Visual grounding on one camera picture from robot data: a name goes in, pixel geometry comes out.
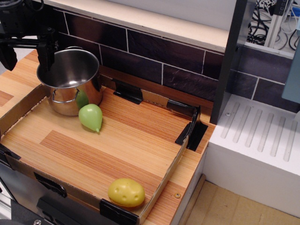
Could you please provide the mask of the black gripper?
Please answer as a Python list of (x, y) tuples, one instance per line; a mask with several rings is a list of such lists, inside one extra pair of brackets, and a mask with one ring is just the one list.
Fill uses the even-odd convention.
[(37, 49), (38, 60), (44, 72), (51, 69), (54, 53), (58, 50), (58, 37), (54, 28), (38, 22), (20, 25), (17, 22), (0, 23), (0, 61), (12, 71), (17, 64), (13, 48)]

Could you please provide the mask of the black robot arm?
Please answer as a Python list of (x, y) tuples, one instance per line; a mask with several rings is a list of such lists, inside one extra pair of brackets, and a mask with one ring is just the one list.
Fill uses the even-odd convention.
[(17, 63), (16, 48), (36, 49), (40, 66), (49, 71), (58, 50), (56, 30), (43, 25), (37, 14), (44, 8), (33, 7), (31, 0), (2, 0), (0, 2), (0, 62), (12, 71)]

